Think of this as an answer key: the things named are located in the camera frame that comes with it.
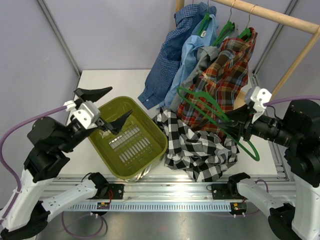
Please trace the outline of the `black white checkered shirt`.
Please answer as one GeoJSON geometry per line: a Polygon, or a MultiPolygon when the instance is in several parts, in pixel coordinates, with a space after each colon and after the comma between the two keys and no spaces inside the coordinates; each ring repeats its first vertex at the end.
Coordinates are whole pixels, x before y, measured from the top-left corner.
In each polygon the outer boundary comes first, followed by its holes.
{"type": "Polygon", "coordinates": [[[185,171],[196,182],[215,182],[238,161],[240,151],[232,139],[193,131],[166,107],[159,109],[153,121],[167,137],[164,165],[185,171]]]}

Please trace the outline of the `green hanger with metal hook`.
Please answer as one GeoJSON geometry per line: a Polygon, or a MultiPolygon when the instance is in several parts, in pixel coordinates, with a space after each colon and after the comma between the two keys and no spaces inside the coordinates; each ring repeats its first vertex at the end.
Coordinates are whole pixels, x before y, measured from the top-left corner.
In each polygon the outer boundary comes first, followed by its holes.
{"type": "MultiPolygon", "coordinates": [[[[207,110],[212,112],[216,117],[219,119],[230,123],[231,120],[227,117],[227,115],[223,112],[217,101],[207,92],[204,91],[191,91],[189,89],[186,89],[184,87],[179,86],[177,88],[177,94],[188,104],[190,104],[192,107],[194,107],[196,110],[198,110],[204,117],[206,117],[212,124],[214,124],[216,127],[218,127],[218,123],[209,115],[207,115],[203,110],[201,110],[198,106],[196,106],[195,103],[193,103],[191,100],[189,100],[187,97],[185,97],[181,91],[193,95],[196,99],[197,102],[201,103],[202,105],[205,106],[207,110]]],[[[260,161],[260,155],[258,153],[258,150],[256,147],[251,143],[251,141],[248,141],[248,145],[251,147],[253,150],[253,153],[251,153],[242,143],[240,143],[237,139],[232,137],[222,126],[220,127],[223,133],[225,133],[230,139],[232,139],[237,146],[239,146],[242,150],[245,151],[254,161],[259,162],[260,161]]]]}

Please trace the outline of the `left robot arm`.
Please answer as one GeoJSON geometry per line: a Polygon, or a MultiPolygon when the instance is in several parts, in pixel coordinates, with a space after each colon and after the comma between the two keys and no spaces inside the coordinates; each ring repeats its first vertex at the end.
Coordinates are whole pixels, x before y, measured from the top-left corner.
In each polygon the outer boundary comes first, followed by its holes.
{"type": "Polygon", "coordinates": [[[17,186],[0,211],[3,240],[25,240],[43,231],[48,223],[71,206],[86,199],[103,199],[111,192],[106,178],[99,172],[90,173],[75,187],[51,198],[41,200],[45,188],[59,175],[69,162],[72,152],[91,133],[99,129],[113,135],[121,132],[129,112],[112,122],[101,117],[95,102],[110,92],[111,88],[75,90],[76,100],[64,103],[70,112],[68,125],[64,125],[45,112],[27,120],[32,129],[27,137],[33,144],[21,176],[16,176],[17,186]]]}

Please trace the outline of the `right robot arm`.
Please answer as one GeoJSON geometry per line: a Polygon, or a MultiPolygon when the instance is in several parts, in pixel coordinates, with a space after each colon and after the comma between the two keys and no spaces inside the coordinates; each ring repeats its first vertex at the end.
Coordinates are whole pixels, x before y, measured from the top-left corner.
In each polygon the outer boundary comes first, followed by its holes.
{"type": "Polygon", "coordinates": [[[253,103],[228,112],[222,130],[249,141],[252,136],[285,148],[284,158],[295,182],[295,204],[275,199],[246,173],[229,177],[227,193],[245,198],[267,217],[281,240],[317,240],[320,237],[320,98],[289,97],[283,118],[266,115],[254,119],[253,103]]]}

